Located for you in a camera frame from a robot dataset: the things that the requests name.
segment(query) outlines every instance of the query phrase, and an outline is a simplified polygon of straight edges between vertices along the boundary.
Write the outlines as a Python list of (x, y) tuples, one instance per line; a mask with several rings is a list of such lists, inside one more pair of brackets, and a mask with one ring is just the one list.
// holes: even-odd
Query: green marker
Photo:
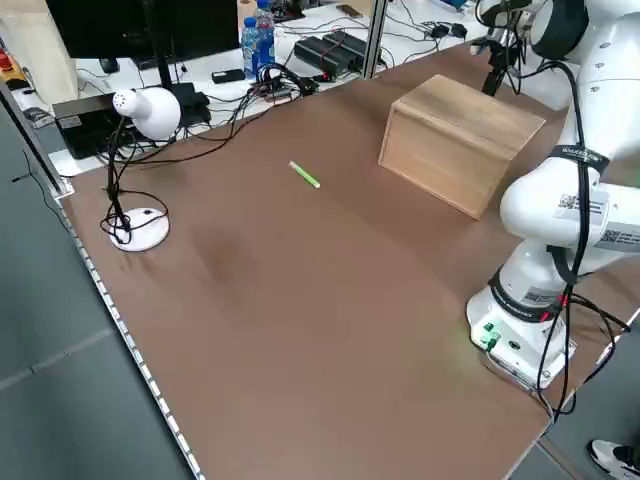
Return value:
[(320, 182), (318, 182), (315, 178), (309, 175), (304, 169), (298, 165), (296, 162), (289, 162), (289, 166), (293, 168), (298, 174), (304, 178), (307, 182), (313, 185), (313, 188), (320, 188)]

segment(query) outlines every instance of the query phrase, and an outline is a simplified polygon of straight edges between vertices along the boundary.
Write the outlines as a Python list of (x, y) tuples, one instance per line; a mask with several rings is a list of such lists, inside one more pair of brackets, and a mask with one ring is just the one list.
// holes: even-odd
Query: water bottle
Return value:
[(262, 65), (275, 63), (275, 42), (274, 31), (275, 24), (273, 22), (273, 14), (269, 9), (269, 0), (258, 0), (258, 8), (255, 13), (256, 26), (259, 32), (258, 50), (260, 51), (260, 59), (258, 68)]
[(258, 44), (259, 32), (256, 28), (256, 19), (247, 17), (244, 19), (244, 29), (242, 30), (242, 57), (244, 59), (244, 75), (246, 78), (255, 77), (258, 71), (260, 57)]

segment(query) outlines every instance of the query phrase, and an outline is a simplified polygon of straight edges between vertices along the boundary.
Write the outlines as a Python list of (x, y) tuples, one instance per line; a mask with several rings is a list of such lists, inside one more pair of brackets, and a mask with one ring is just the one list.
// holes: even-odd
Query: brown table surface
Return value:
[[(485, 61), (451, 49), (279, 107), (198, 160), (132, 168), (123, 187), (171, 210), (169, 237), (144, 254), (98, 228), (104, 170), (74, 180), (64, 207), (207, 478), (500, 478), (544, 428), (468, 338), (465, 302), (519, 242), (497, 201), (476, 222), (377, 165), (392, 101), (435, 73), (480, 88)], [(563, 115), (502, 90), (549, 119), (513, 178), (545, 157)], [(637, 266), (580, 291), (628, 318)], [(606, 341), (574, 316), (572, 381)]]

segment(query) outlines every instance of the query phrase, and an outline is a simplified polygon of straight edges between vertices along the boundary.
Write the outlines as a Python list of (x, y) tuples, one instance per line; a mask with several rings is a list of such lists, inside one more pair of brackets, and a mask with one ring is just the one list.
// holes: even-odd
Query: white desk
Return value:
[[(416, 23), (425, 21), (462, 23), (468, 29), (467, 40), (485, 34), (486, 29), (476, 22), (472, 13), (462, 18), (459, 14), (433, 4), (431, 0), (404, 0), (404, 2), (410, 9)], [(367, 39), (369, 19), (366, 17), (357, 19), (356, 21), (361, 24), (358, 25), (346, 18), (335, 6), (314, 8), (306, 10), (304, 13), (306, 18), (276, 26), (276, 57), (279, 63), (285, 63), (287, 61), (295, 42), (298, 41), (301, 36), (322, 36), (331, 30), (344, 29), (358, 38), (363, 40)], [(410, 23), (408, 15), (400, 2), (389, 4), (387, 13), (390, 18)], [(397, 23), (390, 18), (387, 18), (385, 22), (385, 32), (388, 34), (382, 38), (382, 46), (384, 47), (382, 56), (389, 66), (392, 65), (391, 55), (395, 60), (395, 64), (399, 65), (403, 63), (409, 55), (416, 54), (410, 58), (410, 60), (415, 60), (422, 56), (418, 55), (420, 52), (435, 52), (435, 43), (433, 41), (412, 41), (409, 38), (394, 36), (393, 34), (404, 35), (414, 39), (422, 38), (421, 34), (414, 28)], [(327, 22), (331, 23), (327, 24), (326, 28), (322, 27), (315, 32), (311, 30)], [(460, 42), (461, 40), (457, 38), (447, 37), (441, 40), (439, 48), (449, 48)], [(145, 86), (158, 85), (160, 83), (160, 77), (156, 69), (145, 70), (139, 74), (138, 69), (130, 59), (125, 58), (119, 59), (118, 61), (120, 63), (120, 72), (112, 74), (107, 78), (96, 78), (86, 71), (78, 71), (79, 88), (83, 88), (85, 81), (90, 82), (83, 88), (82, 95), (99, 95), (101, 92), (98, 89), (107, 93), (120, 89), (141, 88), (143, 86), (142, 81), (144, 81)], [(212, 72), (242, 68), (242, 52), (240, 49), (189, 60), (184, 63), (188, 72), (181, 77), (181, 80), (183, 82), (193, 82), (197, 91), (201, 91), (207, 95), (221, 99), (234, 99), (244, 95), (249, 88), (249, 80), (223, 85), (215, 85), (211, 80)], [(104, 76), (97, 60), (77, 60), (76, 65), (78, 69), (86, 69), (89, 72), (93, 72), (96, 76)], [(293, 55), (289, 58), (287, 66), (301, 76), (311, 76), (321, 73), (319, 70), (302, 62)], [(175, 72), (173, 67), (170, 66), (170, 70), (171, 76), (174, 78)], [(356, 78), (356, 75), (351, 75), (333, 84), (321, 84), (321, 89), (332, 88), (353, 78)], [(232, 110), (236, 105), (237, 103), (221, 103), (211, 100), (210, 109), (227, 110), (221, 112), (212, 111), (212, 125), (216, 125), (229, 118), (231, 112), (228, 110)], [(259, 113), (270, 106), (270, 103), (258, 100), (247, 109), (246, 115), (249, 116)], [(193, 131), (200, 133), (207, 129), (207, 127), (196, 127)], [(95, 157), (75, 160), (67, 150), (55, 152), (51, 154), (50, 157), (58, 172), (66, 176), (77, 175), (81, 172), (103, 166), (103, 163)]]

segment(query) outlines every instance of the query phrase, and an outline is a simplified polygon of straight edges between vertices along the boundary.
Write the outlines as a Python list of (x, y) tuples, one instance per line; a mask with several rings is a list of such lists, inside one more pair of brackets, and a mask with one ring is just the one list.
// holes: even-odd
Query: computer monitor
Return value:
[[(158, 41), (178, 60), (239, 47), (236, 0), (155, 0)], [(47, 0), (72, 58), (154, 57), (143, 0)]]

